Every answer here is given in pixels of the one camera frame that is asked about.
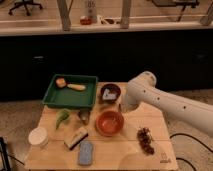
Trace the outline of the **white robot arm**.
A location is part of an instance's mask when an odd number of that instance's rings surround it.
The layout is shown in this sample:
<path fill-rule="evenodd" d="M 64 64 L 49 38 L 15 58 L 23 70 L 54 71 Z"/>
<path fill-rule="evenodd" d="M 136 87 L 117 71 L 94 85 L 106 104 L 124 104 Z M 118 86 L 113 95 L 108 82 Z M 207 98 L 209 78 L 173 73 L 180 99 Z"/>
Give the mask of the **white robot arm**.
<path fill-rule="evenodd" d="M 145 102 L 213 137 L 213 105 L 164 92 L 155 87 L 156 83 L 155 75 L 149 71 L 131 79 L 121 97 L 121 111 L 133 111 Z"/>

